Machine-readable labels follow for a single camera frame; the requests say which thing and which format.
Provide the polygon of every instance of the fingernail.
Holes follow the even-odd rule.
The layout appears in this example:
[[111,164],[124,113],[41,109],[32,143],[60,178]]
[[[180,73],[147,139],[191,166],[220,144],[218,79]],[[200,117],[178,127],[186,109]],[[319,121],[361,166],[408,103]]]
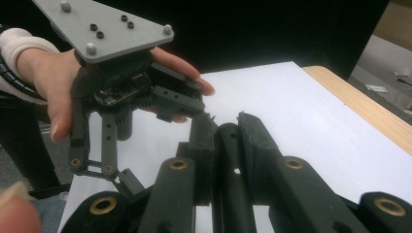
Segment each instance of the fingernail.
[[174,121],[177,123],[185,123],[188,119],[185,116],[175,116]]
[[58,123],[52,123],[51,124],[51,140],[56,142],[57,140],[55,139],[55,133],[58,130]]
[[9,186],[7,189],[1,191],[0,208],[3,205],[5,205],[15,195],[20,196],[28,201],[34,200],[34,198],[29,196],[27,193],[28,193],[27,186],[23,182],[17,182]]

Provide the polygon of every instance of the wooden table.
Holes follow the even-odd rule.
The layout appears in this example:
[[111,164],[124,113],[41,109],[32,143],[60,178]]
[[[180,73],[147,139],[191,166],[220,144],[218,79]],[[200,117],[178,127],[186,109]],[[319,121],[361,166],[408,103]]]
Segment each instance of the wooden table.
[[320,66],[303,68],[352,110],[412,155],[412,126]]

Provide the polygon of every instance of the black background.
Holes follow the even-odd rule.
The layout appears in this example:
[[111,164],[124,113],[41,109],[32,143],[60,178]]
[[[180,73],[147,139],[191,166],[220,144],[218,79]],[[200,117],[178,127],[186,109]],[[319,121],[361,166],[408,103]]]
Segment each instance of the black background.
[[[326,66],[345,80],[388,4],[388,0],[98,2],[172,25],[175,38],[162,47],[201,73],[294,61],[299,66]],[[31,1],[1,5],[0,23],[27,29],[61,50],[70,49]]]

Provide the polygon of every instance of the gray mounting bracket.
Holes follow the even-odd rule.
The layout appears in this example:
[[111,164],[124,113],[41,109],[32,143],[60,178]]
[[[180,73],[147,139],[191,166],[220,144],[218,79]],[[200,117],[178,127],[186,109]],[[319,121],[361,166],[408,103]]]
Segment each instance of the gray mounting bracket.
[[159,25],[92,0],[32,0],[85,62],[98,63],[173,40]]

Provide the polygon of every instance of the human hand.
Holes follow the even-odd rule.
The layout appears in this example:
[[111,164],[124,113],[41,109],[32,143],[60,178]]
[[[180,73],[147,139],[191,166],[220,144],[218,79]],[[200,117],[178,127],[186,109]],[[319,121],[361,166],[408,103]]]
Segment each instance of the human hand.
[[[189,79],[203,85],[203,94],[212,95],[215,89],[200,78],[199,72],[182,58],[160,48],[152,50],[154,61],[166,66]],[[74,56],[74,50],[61,53],[49,53],[43,50],[29,49],[22,52],[17,60],[20,76],[33,84],[40,95],[48,100],[48,114],[51,119],[51,139],[59,141],[70,132],[72,125],[72,103],[70,88],[76,78],[80,65]],[[184,116],[175,116],[174,121],[184,122]]]
[[28,198],[23,182],[0,193],[0,232],[42,232],[40,216]]

